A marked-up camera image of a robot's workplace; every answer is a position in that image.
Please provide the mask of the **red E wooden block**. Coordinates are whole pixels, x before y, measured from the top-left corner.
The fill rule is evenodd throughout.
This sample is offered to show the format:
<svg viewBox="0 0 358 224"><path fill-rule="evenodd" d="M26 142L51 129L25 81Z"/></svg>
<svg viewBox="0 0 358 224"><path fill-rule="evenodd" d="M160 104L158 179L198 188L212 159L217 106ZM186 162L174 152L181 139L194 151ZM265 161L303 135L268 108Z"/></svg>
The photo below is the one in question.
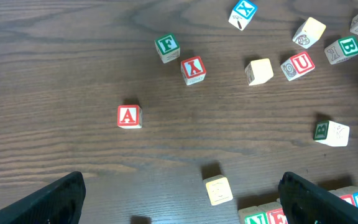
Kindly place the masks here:
<svg viewBox="0 0 358 224"><path fill-rule="evenodd" d="M259 205L259 208L266 213L269 224L288 224L280 203L270 202Z"/></svg>

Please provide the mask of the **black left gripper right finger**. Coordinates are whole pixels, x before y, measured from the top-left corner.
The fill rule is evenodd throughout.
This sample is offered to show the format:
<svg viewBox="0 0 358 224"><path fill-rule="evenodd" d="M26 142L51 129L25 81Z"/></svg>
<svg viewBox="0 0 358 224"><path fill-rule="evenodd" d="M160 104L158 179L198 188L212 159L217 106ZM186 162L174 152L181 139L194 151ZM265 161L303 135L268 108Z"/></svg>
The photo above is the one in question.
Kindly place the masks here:
<svg viewBox="0 0 358 224"><path fill-rule="evenodd" d="M358 224L358 208L293 172L278 185L289 224Z"/></svg>

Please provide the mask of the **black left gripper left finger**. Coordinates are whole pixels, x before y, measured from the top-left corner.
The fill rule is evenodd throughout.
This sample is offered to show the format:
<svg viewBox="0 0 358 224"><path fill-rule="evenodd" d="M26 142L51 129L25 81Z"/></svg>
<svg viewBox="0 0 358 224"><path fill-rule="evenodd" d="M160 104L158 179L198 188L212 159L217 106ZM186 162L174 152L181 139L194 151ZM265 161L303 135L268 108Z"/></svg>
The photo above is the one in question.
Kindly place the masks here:
<svg viewBox="0 0 358 224"><path fill-rule="evenodd" d="M74 171L0 210L0 224L78 224L86 196L84 178Z"/></svg>

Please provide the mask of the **green N wooden block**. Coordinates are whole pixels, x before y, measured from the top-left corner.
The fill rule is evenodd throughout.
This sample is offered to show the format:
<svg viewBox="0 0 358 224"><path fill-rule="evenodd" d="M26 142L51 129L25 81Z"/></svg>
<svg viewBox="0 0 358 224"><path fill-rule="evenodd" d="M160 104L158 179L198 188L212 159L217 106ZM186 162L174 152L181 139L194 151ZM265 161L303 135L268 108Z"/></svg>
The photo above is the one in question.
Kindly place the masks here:
<svg viewBox="0 0 358 224"><path fill-rule="evenodd" d="M238 210L241 224L269 224L266 213L257 206Z"/></svg>

